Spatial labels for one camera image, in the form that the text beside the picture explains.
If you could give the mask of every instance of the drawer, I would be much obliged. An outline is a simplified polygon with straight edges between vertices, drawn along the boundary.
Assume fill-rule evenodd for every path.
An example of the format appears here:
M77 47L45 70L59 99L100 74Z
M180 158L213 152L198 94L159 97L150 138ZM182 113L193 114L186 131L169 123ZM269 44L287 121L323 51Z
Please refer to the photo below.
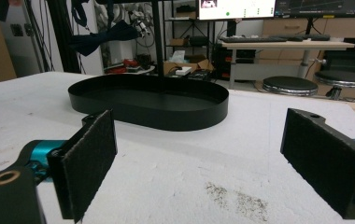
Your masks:
M355 38L355 18L327 20L325 34L333 37Z
M318 19L314 22L315 28L323 33L325 19ZM264 20L263 22L263 35L290 35L290 34L305 34L305 29L308 24L307 19L275 19Z

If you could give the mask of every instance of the keyboard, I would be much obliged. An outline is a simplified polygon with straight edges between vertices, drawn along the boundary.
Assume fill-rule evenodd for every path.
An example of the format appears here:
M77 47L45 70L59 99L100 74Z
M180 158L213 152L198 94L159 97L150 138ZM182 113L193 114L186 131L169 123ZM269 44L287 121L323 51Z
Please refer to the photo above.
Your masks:
M328 41L330 40L330 35L321 34L310 34L310 35L271 35L270 37L284 38L286 40L294 38L302 38L303 40L311 39L314 41Z
M266 43L266 42L286 42L285 38L279 37L255 37L247 38L241 36L230 36L230 37L221 37L224 43Z

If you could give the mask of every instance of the white table surface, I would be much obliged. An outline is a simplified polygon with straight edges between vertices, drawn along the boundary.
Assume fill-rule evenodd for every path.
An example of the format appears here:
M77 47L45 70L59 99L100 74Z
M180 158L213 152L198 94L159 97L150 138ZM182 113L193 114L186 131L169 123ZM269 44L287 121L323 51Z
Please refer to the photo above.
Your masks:
M0 83L0 170L28 142L68 139L81 127L85 115L71 107L67 88L88 77L45 73ZM247 91L230 91L227 118L200 131L116 120L119 154L83 223L355 223L279 152L288 107L355 138L348 105ZM37 189L48 223L73 223L62 220L52 183Z

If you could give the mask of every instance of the black stool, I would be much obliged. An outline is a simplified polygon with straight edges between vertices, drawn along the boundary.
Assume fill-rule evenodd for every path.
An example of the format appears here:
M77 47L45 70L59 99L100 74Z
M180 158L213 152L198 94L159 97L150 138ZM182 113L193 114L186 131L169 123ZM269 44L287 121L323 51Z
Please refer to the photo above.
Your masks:
M333 86L326 96L332 100L338 100L342 87L355 88L355 73L345 71L319 71L315 73L315 79L320 83Z
M300 77L268 77L263 80L263 89L287 95L312 96L318 92L318 85Z

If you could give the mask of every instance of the computer monitor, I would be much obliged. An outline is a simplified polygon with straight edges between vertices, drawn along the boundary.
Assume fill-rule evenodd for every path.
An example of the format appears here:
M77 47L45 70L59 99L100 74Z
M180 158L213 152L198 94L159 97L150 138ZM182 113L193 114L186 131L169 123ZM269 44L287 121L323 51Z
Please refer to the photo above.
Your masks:
M226 21L254 20L274 17L276 0L196 0L198 19Z
M355 17L355 0L277 0L275 16L326 19Z

